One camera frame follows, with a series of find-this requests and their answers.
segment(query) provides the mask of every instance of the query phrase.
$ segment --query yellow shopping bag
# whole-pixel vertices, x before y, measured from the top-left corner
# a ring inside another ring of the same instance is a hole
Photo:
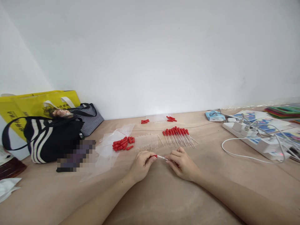
[[[24,116],[50,117],[49,111],[54,107],[67,109],[80,105],[76,91],[50,91],[33,94],[0,97],[0,115],[9,123]],[[23,131],[25,120],[16,121],[11,128],[19,137],[26,140]]]
[[[15,99],[25,116],[50,117],[53,108],[68,109],[80,106],[76,91],[64,91]]]
[[[15,101],[9,97],[0,97],[0,114],[7,123],[24,116]],[[18,120],[11,125],[11,128],[17,133],[17,135],[19,135],[20,138],[26,141],[23,133],[25,125],[26,121]]]
[[[0,97],[0,115],[5,120],[5,122],[9,123],[12,120],[26,116],[22,110],[18,107],[18,105],[15,102],[15,99],[19,98],[28,98],[33,95],[39,95],[39,94],[45,94],[45,93],[56,93],[56,92],[63,92],[63,91],[50,91],[50,92],[41,92],[41,93],[35,93],[35,94],[24,94],[24,95],[13,95],[13,96],[5,96]],[[25,120],[17,120],[11,125],[11,128],[17,133],[19,137],[21,137],[23,140],[26,141],[26,138],[24,137],[23,131],[24,127],[26,125]]]

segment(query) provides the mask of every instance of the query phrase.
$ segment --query blue packet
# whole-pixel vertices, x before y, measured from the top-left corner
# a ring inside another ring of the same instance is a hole
[[[225,120],[225,116],[223,116],[222,114],[220,114],[220,112],[216,110],[206,112],[205,115],[209,121],[222,122]]]

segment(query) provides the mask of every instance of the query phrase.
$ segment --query black bag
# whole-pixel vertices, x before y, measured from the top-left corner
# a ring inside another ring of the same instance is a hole
[[[19,119],[25,118],[24,136],[27,145],[12,149],[9,139],[9,127]],[[80,118],[20,117],[9,122],[2,133],[2,143],[6,150],[15,151],[28,146],[34,163],[49,163],[63,158],[76,149],[76,140],[80,140],[83,122]]]
[[[83,136],[90,136],[91,133],[104,121],[103,117],[96,110],[94,105],[88,103],[81,103],[77,108],[68,109],[74,114],[74,117],[81,118],[84,125],[81,129]]]

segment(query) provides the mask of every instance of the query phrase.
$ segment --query bag handle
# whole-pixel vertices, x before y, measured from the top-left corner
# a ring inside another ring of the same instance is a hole
[[[90,107],[92,107],[94,109],[94,112],[95,112],[95,115],[91,115],[91,114],[88,114],[86,112],[82,112],[80,111],[80,109],[78,108],[71,108],[71,109],[68,109],[71,113],[73,114],[77,114],[77,115],[82,115],[82,116],[87,116],[87,117],[96,117],[97,116],[97,110],[95,109],[94,105],[92,104],[92,106],[88,103],[81,103],[80,105],[86,105],[86,107],[84,109],[88,109]]]
[[[20,148],[17,148],[17,149],[12,149],[12,147],[11,147],[11,144],[10,144],[10,138],[9,138],[9,127],[10,127],[10,125],[13,123],[13,122],[15,122],[15,121],[17,121],[17,120],[19,120],[19,119],[22,119],[22,118],[30,118],[30,117],[19,117],[19,118],[17,118],[17,119],[14,119],[14,120],[12,120],[11,122],[9,122],[6,126],[5,126],[5,128],[3,129],[3,132],[2,132],[2,144],[3,144],[3,147],[6,149],[6,150],[8,150],[8,151],[16,151],[16,150],[20,150],[20,149],[22,149],[22,148],[25,148],[28,144],[30,144],[31,142],[33,142],[33,141],[35,141],[35,140],[37,140],[38,139],[38,137],[48,128],[48,127],[58,127],[58,126],[61,126],[61,125],[63,125],[63,124],[65,124],[65,123],[68,123],[68,122],[70,122],[70,121],[72,121],[72,120],[79,120],[80,122],[82,122],[82,119],[81,118],[69,118],[69,119],[65,119],[65,120],[63,120],[63,121],[60,121],[60,122],[58,122],[58,123],[54,123],[54,122],[52,122],[52,123],[45,123],[45,121],[47,121],[47,120],[45,120],[44,121],[44,125],[45,125],[45,127],[36,135],[36,137],[33,139],[33,140],[31,140],[30,142],[27,142],[27,144],[26,145],[24,145],[24,146],[22,146],[22,147],[20,147]]]
[[[73,104],[73,102],[68,98],[68,97],[61,97],[60,98],[62,102],[67,103],[71,108],[75,108],[75,105]],[[52,105],[54,108],[57,108],[51,101],[47,100],[44,101],[44,107],[47,107],[47,104]]]
[[[47,107],[47,105],[52,105],[54,108],[57,108],[51,101],[47,100],[43,102],[44,107]]]
[[[22,118],[28,118],[28,117],[19,117],[19,118],[17,118],[17,119],[14,119],[14,120],[12,120],[11,122],[9,122],[9,123],[5,126],[5,128],[3,129],[3,132],[2,132],[2,144],[3,144],[3,147],[4,147],[6,150],[8,150],[8,151],[16,151],[16,150],[20,150],[20,149],[22,149],[22,148],[25,148],[28,144],[30,144],[31,142],[33,142],[34,140],[36,140],[36,139],[39,137],[39,135],[40,135],[42,132],[44,132],[44,130],[46,129],[46,127],[44,127],[44,128],[41,130],[41,132],[38,133],[38,135],[37,135],[32,141],[30,141],[29,143],[27,143],[26,145],[24,145],[24,146],[22,146],[22,147],[20,147],[20,148],[17,148],[17,149],[12,149],[12,147],[11,147],[11,145],[10,145],[10,138],[9,138],[9,127],[10,127],[10,125],[11,125],[13,122],[15,122],[15,121],[17,121],[17,120],[19,120],[19,119],[22,119]]]
[[[63,102],[66,102],[71,108],[75,108],[75,105],[68,97],[61,97],[61,100]]]

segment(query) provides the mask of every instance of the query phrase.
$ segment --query power strip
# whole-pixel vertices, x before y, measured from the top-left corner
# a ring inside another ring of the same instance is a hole
[[[232,129],[234,123],[233,122],[228,122],[228,123],[223,123],[223,127],[228,130],[230,133],[232,133],[233,135],[235,135],[238,138],[245,138],[240,132],[235,131],[234,129]],[[272,149],[270,150],[270,152],[267,153],[263,153],[260,152],[259,148],[258,148],[258,143],[260,141],[260,137],[256,136],[253,137],[251,139],[241,139],[243,142],[245,142],[247,145],[249,145],[250,147],[254,148],[256,151],[258,151],[260,154],[262,154],[264,157],[270,159],[270,160],[283,160],[283,155],[280,152],[277,152],[277,149]],[[287,152],[284,152],[284,155],[286,158],[289,158],[291,155]]]

